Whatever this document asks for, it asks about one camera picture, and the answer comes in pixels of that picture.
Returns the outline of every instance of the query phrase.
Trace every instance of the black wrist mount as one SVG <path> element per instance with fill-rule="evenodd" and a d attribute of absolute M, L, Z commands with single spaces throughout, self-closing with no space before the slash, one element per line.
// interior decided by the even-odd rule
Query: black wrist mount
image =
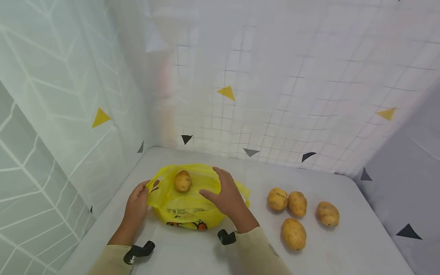
<path fill-rule="evenodd" d="M 145 257 L 149 256 L 156 245 L 152 241 L 147 241 L 147 243 L 143 246 L 132 246 L 130 251 L 127 252 L 127 254 L 124 256 L 124 262 L 126 264 L 133 264 L 136 257 Z"/>
<path fill-rule="evenodd" d="M 222 245 L 227 246 L 236 241 L 235 232 L 228 234 L 226 230 L 222 229 L 217 233 L 217 237 L 219 238 Z"/>

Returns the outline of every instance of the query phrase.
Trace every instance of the patterned wallpaper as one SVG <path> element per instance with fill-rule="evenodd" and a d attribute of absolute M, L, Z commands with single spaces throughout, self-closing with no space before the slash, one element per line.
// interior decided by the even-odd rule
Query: patterned wallpaper
<path fill-rule="evenodd" d="M 0 274 L 55 274 L 95 219 L 0 82 Z"/>
<path fill-rule="evenodd" d="M 354 176 L 440 76 L 437 0 L 146 2 L 179 150 Z"/>
<path fill-rule="evenodd" d="M 105 1 L 0 1 L 0 274 L 64 264 L 154 145 Z"/>
<path fill-rule="evenodd" d="M 416 275 L 438 274 L 440 79 L 408 121 L 355 178 Z"/>
<path fill-rule="evenodd" d="M 154 144 L 108 9 L 0 2 L 0 79 L 95 217 Z"/>

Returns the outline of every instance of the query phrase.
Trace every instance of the plastic bag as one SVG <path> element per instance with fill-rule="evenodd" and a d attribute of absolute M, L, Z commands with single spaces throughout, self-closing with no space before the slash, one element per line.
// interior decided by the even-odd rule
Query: plastic bag
<path fill-rule="evenodd" d="M 181 170 L 187 170 L 192 179 L 191 189 L 184 194 L 174 189 L 174 179 Z M 151 192 L 156 180 L 160 180 L 158 189 Z M 238 181 L 235 184 L 249 207 L 249 189 Z M 188 164 L 163 167 L 147 184 L 147 188 L 151 192 L 148 205 L 166 224 L 203 230 L 219 225 L 225 218 L 212 202 L 199 194 L 201 189 L 220 193 L 220 180 L 211 166 Z"/>

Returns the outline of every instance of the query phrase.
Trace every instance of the potato skin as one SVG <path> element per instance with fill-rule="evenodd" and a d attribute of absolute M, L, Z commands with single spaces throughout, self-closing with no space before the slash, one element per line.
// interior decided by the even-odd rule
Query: potato skin
<path fill-rule="evenodd" d="M 268 205 L 272 210 L 283 211 L 287 206 L 287 193 L 283 189 L 273 188 L 268 195 Z"/>
<path fill-rule="evenodd" d="M 289 210 L 293 215 L 302 218 L 307 212 L 307 199 L 301 192 L 292 192 L 287 198 L 287 203 L 289 205 Z"/>
<path fill-rule="evenodd" d="M 174 179 L 174 188 L 177 192 L 187 193 L 191 189 L 192 179 L 188 171 L 182 170 Z"/>
<path fill-rule="evenodd" d="M 294 218 L 286 219 L 281 227 L 281 236 L 292 250 L 302 250 L 305 247 L 307 233 L 304 226 Z"/>
<path fill-rule="evenodd" d="M 323 225 L 328 227 L 336 227 L 339 224 L 339 211 L 329 202 L 318 204 L 316 217 Z"/>

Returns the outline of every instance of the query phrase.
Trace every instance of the beige sleeve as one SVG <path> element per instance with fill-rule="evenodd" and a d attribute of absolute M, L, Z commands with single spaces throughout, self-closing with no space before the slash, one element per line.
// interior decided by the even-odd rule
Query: beige sleeve
<path fill-rule="evenodd" d="M 88 275 L 129 275 L 133 265 L 124 262 L 131 246 L 110 245 L 104 247 Z"/>
<path fill-rule="evenodd" d="M 238 254 L 246 269 L 252 275 L 292 275 L 284 261 L 269 243 L 261 227 L 247 233 L 235 233 Z"/>

